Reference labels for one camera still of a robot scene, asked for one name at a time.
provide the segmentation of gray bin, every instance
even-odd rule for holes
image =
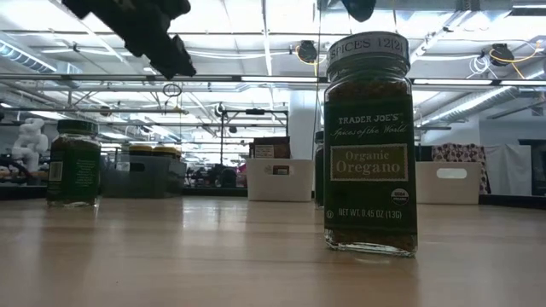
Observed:
[[[167,157],[127,154],[119,155],[118,161],[126,162],[105,165],[102,172],[102,196],[166,198],[182,194],[186,175],[185,163]]]

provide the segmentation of white curtain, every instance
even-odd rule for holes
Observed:
[[[485,146],[491,193],[531,196],[531,146]]]

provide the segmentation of white storage bin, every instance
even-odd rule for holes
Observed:
[[[417,162],[417,203],[478,205],[479,162]]]
[[[314,163],[305,159],[247,159],[249,200],[311,201]]]

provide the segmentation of white statue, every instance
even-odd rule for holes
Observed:
[[[42,134],[42,119],[26,119],[19,126],[19,138],[14,143],[11,153],[14,159],[23,159],[29,172],[38,171],[40,154],[48,150],[48,137]]]

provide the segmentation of wooden table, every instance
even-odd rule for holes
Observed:
[[[333,252],[311,204],[0,203],[0,306],[540,306],[546,211],[419,206],[415,259]]]

